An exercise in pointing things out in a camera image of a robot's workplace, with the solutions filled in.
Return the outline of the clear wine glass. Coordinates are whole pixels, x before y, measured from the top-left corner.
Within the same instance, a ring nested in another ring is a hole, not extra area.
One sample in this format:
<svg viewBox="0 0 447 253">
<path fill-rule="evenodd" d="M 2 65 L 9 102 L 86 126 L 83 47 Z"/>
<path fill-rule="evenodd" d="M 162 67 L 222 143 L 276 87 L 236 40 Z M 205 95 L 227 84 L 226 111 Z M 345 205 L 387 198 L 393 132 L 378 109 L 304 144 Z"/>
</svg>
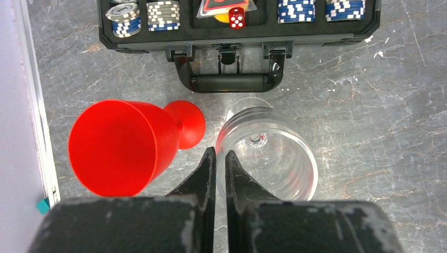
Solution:
<svg viewBox="0 0 447 253">
<path fill-rule="evenodd" d="M 227 112 L 215 149 L 217 188 L 225 194 L 225 156 L 234 151 L 243 169 L 281 200 L 311 200 L 318 182 L 316 159 L 298 127 L 267 101 L 248 97 Z"/>
</svg>

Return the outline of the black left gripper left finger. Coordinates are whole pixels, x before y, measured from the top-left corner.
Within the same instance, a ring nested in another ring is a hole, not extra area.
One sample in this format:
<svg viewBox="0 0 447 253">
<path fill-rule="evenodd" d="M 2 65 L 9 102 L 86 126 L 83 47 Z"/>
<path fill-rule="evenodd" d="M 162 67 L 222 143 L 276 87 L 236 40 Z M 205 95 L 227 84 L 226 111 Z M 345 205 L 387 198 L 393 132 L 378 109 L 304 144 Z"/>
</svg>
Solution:
<svg viewBox="0 0 447 253">
<path fill-rule="evenodd" d="M 197 168 L 167 194 L 192 207 L 180 232 L 185 252 L 213 252 L 216 163 L 215 149 L 206 148 Z"/>
</svg>

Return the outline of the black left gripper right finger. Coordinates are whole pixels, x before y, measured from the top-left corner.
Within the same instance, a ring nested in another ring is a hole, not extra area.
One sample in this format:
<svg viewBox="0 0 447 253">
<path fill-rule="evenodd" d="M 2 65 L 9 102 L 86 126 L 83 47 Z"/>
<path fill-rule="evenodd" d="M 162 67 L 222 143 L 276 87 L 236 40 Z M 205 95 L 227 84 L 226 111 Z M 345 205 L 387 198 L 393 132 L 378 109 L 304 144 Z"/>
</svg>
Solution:
<svg viewBox="0 0 447 253">
<path fill-rule="evenodd" d="M 257 252 L 254 240 L 261 232 L 259 203 L 278 201 L 242 167 L 235 151 L 225 156 L 225 196 L 230 252 Z"/>
</svg>

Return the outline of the red plastic wine glass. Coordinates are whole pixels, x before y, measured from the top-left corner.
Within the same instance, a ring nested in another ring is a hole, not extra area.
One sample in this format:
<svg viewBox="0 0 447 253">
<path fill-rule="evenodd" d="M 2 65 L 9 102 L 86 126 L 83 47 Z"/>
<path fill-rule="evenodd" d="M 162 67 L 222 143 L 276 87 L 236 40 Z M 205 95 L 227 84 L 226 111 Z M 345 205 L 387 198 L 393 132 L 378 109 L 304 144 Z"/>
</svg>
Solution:
<svg viewBox="0 0 447 253">
<path fill-rule="evenodd" d="M 78 181 L 102 197 L 133 197 L 163 173 L 179 150 L 195 147 L 206 131 L 201 110 L 188 101 L 163 108 L 105 100 L 75 121 L 67 152 Z"/>
</svg>

